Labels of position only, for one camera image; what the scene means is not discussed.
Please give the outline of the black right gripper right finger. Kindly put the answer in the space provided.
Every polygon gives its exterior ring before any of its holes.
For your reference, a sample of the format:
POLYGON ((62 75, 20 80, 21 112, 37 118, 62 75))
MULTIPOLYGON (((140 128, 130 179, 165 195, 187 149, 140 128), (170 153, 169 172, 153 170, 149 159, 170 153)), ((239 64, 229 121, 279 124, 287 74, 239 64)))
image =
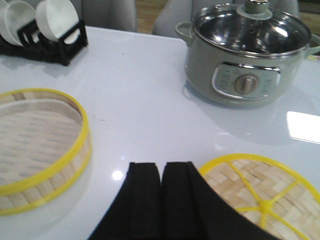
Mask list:
POLYGON ((161 190, 164 240, 276 239, 227 204, 191 161, 168 162, 161 190))

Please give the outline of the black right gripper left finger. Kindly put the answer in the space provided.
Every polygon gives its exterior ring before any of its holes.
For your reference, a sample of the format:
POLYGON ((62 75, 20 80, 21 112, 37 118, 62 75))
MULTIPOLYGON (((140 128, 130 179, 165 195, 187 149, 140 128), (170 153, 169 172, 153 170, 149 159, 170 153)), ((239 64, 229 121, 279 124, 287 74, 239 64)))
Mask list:
POLYGON ((129 164, 111 206, 91 240, 160 240, 161 184, 155 163, 129 164))

